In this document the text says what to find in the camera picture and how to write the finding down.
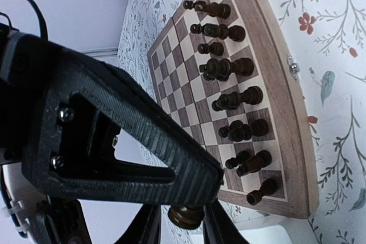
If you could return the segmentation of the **wooden chess board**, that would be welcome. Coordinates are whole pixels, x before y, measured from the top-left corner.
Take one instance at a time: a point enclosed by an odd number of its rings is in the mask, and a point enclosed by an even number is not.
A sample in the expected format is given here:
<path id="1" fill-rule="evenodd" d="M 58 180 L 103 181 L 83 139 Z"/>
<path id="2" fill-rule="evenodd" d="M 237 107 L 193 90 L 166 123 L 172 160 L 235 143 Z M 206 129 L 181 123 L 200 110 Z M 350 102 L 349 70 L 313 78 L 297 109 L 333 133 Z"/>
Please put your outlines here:
<path id="1" fill-rule="evenodd" d="M 267 0 L 185 0 L 148 51 L 158 104 L 219 161 L 221 201 L 306 219 L 315 154 Z"/>

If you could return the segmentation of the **white plastic compartment tray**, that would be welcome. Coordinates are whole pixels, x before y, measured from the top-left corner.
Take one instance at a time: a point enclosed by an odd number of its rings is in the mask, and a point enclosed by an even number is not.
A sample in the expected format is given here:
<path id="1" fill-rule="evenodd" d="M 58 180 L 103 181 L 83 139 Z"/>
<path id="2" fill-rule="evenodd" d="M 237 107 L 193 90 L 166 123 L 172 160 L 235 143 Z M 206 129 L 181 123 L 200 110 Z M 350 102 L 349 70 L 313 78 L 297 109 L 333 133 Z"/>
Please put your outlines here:
<path id="1" fill-rule="evenodd" d="M 279 225 L 260 229 L 241 230 L 240 234 L 251 244 L 292 244 L 292 241 Z"/>

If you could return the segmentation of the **dark pawn sixteenth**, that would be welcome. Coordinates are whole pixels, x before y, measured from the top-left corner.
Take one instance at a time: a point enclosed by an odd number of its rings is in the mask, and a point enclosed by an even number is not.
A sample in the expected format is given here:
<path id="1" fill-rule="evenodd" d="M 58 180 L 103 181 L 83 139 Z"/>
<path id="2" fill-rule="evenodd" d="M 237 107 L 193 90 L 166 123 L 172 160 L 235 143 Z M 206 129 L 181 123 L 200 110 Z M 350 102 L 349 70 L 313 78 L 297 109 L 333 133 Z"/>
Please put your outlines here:
<path id="1" fill-rule="evenodd" d="M 171 206 L 168 211 L 170 221 L 181 229 L 195 230 L 204 219 L 202 206 Z"/>

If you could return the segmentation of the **dark pawn thirteenth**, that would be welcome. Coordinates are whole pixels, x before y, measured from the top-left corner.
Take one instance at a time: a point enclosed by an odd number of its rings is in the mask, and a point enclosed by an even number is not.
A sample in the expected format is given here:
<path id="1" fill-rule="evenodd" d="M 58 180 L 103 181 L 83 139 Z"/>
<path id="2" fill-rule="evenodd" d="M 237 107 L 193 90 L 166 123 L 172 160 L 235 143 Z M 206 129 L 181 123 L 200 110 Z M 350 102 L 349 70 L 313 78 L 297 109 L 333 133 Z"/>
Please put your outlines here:
<path id="1" fill-rule="evenodd" d="M 224 53 L 224 46 L 220 42 L 213 42 L 211 44 L 201 43 L 198 45 L 198 52 L 200 54 L 213 54 L 221 56 Z"/>

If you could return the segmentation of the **dark pawn fifteenth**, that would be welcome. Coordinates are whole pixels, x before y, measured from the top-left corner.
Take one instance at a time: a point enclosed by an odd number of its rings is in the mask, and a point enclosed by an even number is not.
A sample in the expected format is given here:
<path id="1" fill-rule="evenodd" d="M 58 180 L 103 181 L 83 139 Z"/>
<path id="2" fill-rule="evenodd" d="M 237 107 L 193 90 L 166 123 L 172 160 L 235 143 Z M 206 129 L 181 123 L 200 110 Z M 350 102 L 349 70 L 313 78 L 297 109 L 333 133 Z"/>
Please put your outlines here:
<path id="1" fill-rule="evenodd" d="M 235 157 L 231 157 L 225 161 L 225 167 L 227 169 L 234 169 L 235 167 L 242 165 L 250 158 L 250 152 L 247 150 L 240 151 Z"/>

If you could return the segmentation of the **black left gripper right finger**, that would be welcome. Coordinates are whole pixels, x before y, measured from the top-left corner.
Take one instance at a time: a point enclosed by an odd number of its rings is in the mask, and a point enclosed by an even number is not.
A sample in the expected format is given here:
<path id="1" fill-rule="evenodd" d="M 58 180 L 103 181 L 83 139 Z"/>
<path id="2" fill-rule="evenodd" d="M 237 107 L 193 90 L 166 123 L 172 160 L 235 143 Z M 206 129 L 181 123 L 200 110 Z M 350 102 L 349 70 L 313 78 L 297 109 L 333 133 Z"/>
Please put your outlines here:
<path id="1" fill-rule="evenodd" d="M 204 244 L 249 244 L 218 200 L 203 207 Z"/>

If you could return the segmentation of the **dark chess piece eleventh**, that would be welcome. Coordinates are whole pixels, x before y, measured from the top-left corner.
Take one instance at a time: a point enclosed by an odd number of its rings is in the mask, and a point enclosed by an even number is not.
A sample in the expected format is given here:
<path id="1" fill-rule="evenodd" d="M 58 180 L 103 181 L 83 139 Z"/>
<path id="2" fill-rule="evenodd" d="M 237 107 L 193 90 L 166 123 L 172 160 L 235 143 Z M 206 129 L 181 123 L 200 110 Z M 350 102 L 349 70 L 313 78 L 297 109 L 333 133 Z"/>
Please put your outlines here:
<path id="1" fill-rule="evenodd" d="M 260 137 L 268 134 L 269 125 L 264 119 L 257 119 L 251 125 L 241 124 L 235 126 L 228 134 L 228 138 L 233 142 L 247 141 L 253 136 Z"/>

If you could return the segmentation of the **dark pawn fourteenth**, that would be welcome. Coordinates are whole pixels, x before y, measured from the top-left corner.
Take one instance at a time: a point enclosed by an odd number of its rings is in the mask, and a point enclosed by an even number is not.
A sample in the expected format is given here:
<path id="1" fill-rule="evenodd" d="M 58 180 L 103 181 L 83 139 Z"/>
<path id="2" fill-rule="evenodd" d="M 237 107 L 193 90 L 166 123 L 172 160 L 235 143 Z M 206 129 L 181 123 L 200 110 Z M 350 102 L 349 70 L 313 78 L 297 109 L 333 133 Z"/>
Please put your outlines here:
<path id="1" fill-rule="evenodd" d="M 211 77 L 210 75 L 208 75 L 207 73 L 203 73 L 203 79 L 206 81 L 215 81 L 216 78 Z"/>

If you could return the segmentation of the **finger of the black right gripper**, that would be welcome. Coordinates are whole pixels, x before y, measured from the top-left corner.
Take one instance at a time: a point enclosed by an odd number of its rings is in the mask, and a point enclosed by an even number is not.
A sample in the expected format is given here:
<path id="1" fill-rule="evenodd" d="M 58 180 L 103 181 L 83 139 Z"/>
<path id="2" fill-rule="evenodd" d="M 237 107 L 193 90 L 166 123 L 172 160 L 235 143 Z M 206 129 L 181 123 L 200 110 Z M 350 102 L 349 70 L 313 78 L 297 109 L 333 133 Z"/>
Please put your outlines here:
<path id="1" fill-rule="evenodd" d="M 22 174 L 40 192 L 177 206 L 216 199 L 219 163 L 126 71 L 33 35 L 21 50 L 41 92 Z"/>

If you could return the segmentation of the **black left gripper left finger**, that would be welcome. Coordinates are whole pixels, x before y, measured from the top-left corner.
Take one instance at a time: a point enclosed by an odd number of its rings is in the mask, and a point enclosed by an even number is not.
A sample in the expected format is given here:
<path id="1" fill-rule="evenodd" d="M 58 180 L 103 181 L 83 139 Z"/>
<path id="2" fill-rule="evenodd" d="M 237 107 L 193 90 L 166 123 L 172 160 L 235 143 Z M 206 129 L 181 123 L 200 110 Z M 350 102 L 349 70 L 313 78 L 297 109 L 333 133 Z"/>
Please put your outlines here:
<path id="1" fill-rule="evenodd" d="M 160 244 L 161 206 L 143 205 L 116 244 Z"/>

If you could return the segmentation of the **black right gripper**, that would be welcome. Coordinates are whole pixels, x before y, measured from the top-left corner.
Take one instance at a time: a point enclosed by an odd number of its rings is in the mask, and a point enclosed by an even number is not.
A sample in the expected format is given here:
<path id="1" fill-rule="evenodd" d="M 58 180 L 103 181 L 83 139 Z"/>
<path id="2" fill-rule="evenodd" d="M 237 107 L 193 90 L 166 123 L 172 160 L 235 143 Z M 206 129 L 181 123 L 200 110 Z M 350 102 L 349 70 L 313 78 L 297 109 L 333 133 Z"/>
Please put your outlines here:
<path id="1" fill-rule="evenodd" d="M 37 152 L 48 72 L 48 41 L 1 24 L 2 165 Z"/>

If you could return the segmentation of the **dark pawn twelfth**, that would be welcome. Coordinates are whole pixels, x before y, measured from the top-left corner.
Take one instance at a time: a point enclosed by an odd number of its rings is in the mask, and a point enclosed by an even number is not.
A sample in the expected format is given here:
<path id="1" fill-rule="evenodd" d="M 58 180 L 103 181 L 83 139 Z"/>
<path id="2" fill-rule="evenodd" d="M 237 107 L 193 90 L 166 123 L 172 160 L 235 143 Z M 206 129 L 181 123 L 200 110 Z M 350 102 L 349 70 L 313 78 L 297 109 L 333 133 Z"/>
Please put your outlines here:
<path id="1" fill-rule="evenodd" d="M 202 26 L 200 24 L 192 24 L 190 26 L 190 31 L 193 34 L 201 34 L 202 33 Z"/>

